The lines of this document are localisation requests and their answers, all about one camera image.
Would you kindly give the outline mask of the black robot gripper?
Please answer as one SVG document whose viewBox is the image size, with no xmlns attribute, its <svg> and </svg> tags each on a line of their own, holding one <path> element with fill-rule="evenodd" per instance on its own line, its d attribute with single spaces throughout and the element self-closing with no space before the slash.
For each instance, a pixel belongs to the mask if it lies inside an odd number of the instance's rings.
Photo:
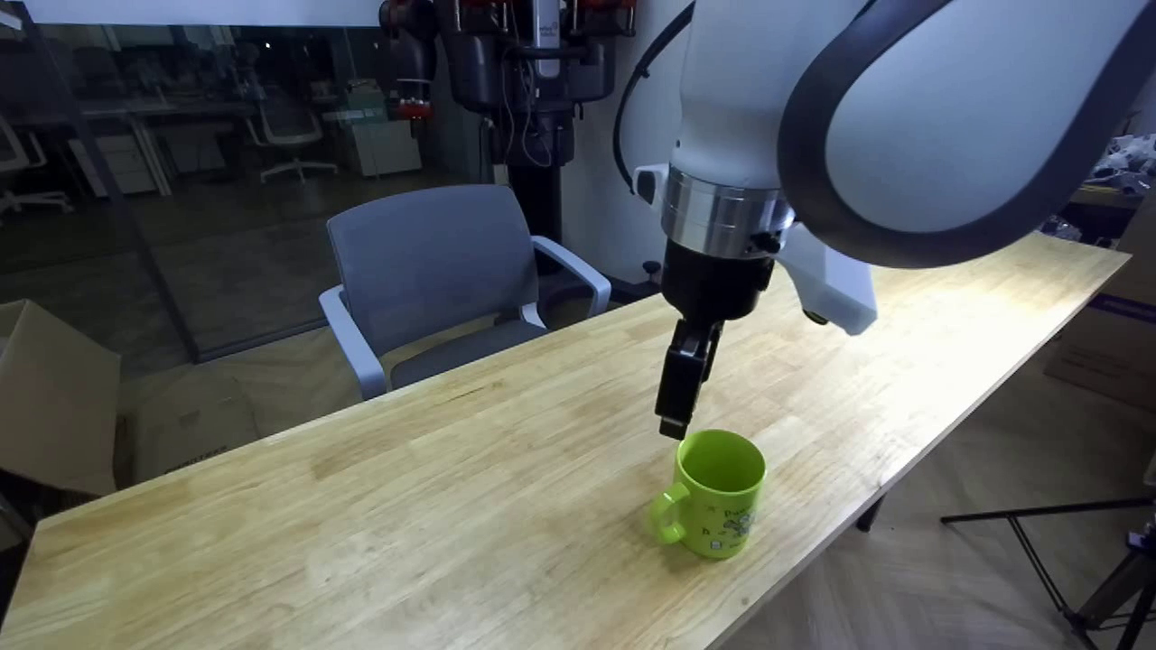
<svg viewBox="0 0 1156 650">
<path fill-rule="evenodd" d="M 723 336 L 720 323 L 752 316 L 771 274 L 771 259 L 720 259 L 675 244 L 665 245 L 660 292 L 688 319 L 675 327 L 660 366 L 653 417 L 665 436 L 679 436 L 693 418 Z"/>
</svg>

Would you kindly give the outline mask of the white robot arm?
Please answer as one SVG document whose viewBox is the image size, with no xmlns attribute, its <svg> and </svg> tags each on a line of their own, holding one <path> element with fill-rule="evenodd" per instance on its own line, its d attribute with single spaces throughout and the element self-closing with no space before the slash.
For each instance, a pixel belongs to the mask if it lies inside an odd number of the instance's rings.
<svg viewBox="0 0 1156 650">
<path fill-rule="evenodd" d="M 634 174 L 675 306 L 653 417 L 682 436 L 723 328 L 772 274 L 876 327 L 877 266 L 1036 230 L 1156 67 L 1156 0 L 693 0 L 671 151 Z"/>
</svg>

